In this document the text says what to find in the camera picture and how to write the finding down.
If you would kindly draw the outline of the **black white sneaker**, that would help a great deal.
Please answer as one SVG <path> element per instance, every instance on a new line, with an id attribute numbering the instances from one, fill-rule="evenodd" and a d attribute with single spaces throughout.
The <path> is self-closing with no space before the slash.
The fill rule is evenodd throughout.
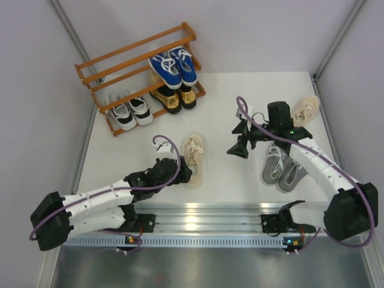
<path id="1" fill-rule="evenodd" d="M 137 125 L 137 121 L 125 104 L 113 107 L 109 112 L 124 131 L 128 131 Z"/>
<path id="2" fill-rule="evenodd" d="M 150 108 L 142 96 L 130 100 L 128 104 L 139 125 L 148 125 L 154 120 Z"/>

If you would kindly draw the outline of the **gold loafer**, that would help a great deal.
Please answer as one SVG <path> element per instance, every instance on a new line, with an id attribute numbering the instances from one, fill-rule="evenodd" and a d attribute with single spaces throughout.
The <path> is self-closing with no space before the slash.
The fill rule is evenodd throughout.
<path id="1" fill-rule="evenodd" d="M 192 87 L 182 85 L 179 89 L 176 90 L 181 104 L 185 109 L 193 109 L 196 106 L 196 94 L 193 91 Z"/>
<path id="2" fill-rule="evenodd" d="M 161 103 L 162 107 L 170 114 L 177 114 L 181 111 L 181 103 L 174 89 L 167 85 L 159 86 L 149 92 L 152 98 Z"/>

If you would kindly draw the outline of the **blue canvas sneaker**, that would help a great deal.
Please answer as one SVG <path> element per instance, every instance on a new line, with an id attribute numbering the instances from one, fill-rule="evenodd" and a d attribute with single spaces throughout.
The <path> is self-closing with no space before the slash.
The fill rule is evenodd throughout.
<path id="1" fill-rule="evenodd" d="M 175 61 L 182 83 L 185 86 L 194 86 L 197 83 L 197 73 L 191 53 L 184 46 L 177 46 L 169 50 L 169 56 Z"/>
<path id="2" fill-rule="evenodd" d="M 176 62 L 162 52 L 148 59 L 150 67 L 170 89 L 179 89 L 182 85 L 181 74 L 176 68 Z"/>

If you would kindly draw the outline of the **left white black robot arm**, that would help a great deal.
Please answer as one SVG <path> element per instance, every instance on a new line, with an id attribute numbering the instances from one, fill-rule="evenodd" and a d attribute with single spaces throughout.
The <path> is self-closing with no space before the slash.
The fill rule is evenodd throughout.
<path id="1" fill-rule="evenodd" d="M 192 174 L 184 158 L 164 158 L 157 159 L 152 168 L 106 187 L 67 196 L 52 192 L 30 216 L 33 230 L 29 239 L 41 251 L 49 251 L 71 238 L 100 230 L 141 232 L 145 224 L 135 203 L 150 199 L 166 186 L 186 184 Z"/>

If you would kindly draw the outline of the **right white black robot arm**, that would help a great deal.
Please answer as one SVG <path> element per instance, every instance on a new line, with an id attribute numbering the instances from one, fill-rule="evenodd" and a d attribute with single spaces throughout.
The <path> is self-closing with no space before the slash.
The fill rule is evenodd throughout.
<path id="1" fill-rule="evenodd" d="M 270 142 L 262 171 L 262 180 L 278 185 L 289 193 L 305 177 L 310 176 L 322 189 L 327 202 L 296 200 L 282 206 L 278 217 L 284 231 L 295 231 L 301 225 L 320 228 L 333 240 L 344 240 L 367 232 L 362 243 L 367 245 L 378 225 L 378 190 L 370 182 L 363 184 L 348 175 L 317 145 L 304 127 L 296 127 L 285 101 L 268 104 L 268 120 L 258 124 L 253 109 L 237 97 L 240 123 L 233 129 L 237 141 L 227 154 L 248 158 L 249 149 L 258 142 Z"/>

